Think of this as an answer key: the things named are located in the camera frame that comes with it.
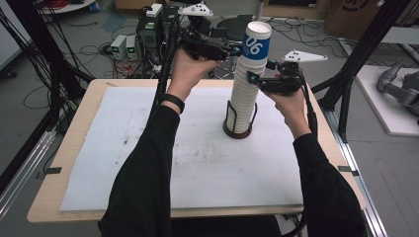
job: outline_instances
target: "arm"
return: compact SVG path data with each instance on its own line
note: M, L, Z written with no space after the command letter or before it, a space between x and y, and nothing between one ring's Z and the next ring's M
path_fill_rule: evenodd
M185 101L215 61L194 60L183 49L176 54L167 90ZM169 236L172 150L180 109L164 101L121 167L100 228L103 236Z
M308 128L302 91L287 97L267 96L276 103L295 139L308 236L367 236L357 197Z

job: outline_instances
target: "black jacket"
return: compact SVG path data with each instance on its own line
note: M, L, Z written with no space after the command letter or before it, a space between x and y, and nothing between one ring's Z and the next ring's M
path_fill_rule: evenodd
M103 236L171 235L170 174L179 122L179 116L168 107L156 111L115 179L100 223ZM293 147L308 235L367 236L354 192L329 163L316 137L303 135Z

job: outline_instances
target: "floor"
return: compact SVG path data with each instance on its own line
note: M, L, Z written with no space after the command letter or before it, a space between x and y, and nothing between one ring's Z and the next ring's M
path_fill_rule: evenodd
M110 78L112 70L109 60L101 55L88 52L95 51L90 45L99 46L109 42L119 34L132 34L136 26L136 15L121 14L114 11L112 5L100 13L80 10L63 14L60 20L63 31L80 60L96 78ZM292 49L328 55L324 62L302 63L300 67L310 85L334 76L346 61L345 53L336 40L324 42L329 46L319 46L308 42L328 38L323 32L322 23L307 24L296 21L273 23L270 47L270 58L281 59ZM58 40L64 52L62 41ZM418 67L394 44L383 44L372 55L368 64L386 65L397 58L403 58L405 65ZM19 151L28 136L42 119L46 109L46 90L38 89L42 83L37 80L32 65L25 56L19 56L12 66L17 70L16 78L0 77L0 172ZM321 98L324 92L316 97ZM336 107L339 115L339 104ZM419 138L387 135L379 123L358 84L353 85L351 106L348 118L348 140L355 155L360 171L373 197L379 216L388 236L419 236ZM13 206L0 222L1 236L99 236L95 221L72 223L30 223L26 215L42 184L37 173L42 171L46 159L62 139L59 135L41 164L19 194ZM281 220L281 225L291 229L290 224Z

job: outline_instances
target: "wooden table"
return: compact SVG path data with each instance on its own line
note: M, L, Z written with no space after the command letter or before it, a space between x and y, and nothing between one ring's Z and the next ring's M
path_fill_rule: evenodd
M36 199L28 213L31 222L59 222L59 221L80 221L99 220L104 211L59 211L61 201L64 197L69 176L83 145L87 130L99 109L102 98L108 87L156 87L157 80L143 79L97 79L94 80L83 98L80 107L69 127L61 146L51 164L51 167L62 167L59 174L47 175L38 192ZM202 80L197 87L206 88L231 88L232 80ZM336 140L322 115L316 100L312 97L312 103L317 113L318 139L330 160L335 167L348 166ZM350 172L343 172L343 177L353 188L360 202L361 208L366 208L361 191ZM172 209L172 217L187 216L215 216L215 215L244 215L244 214L282 214L302 211L301 207L223 207L223 208L194 208L194 209Z

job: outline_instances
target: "black wristband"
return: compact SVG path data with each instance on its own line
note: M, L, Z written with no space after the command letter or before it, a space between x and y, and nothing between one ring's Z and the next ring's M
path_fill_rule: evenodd
M161 95L160 102L164 102L164 101L171 102L175 104L176 106L178 106L179 109L181 110L181 113L183 112L183 109L185 108L185 103L174 95L170 95L170 94Z

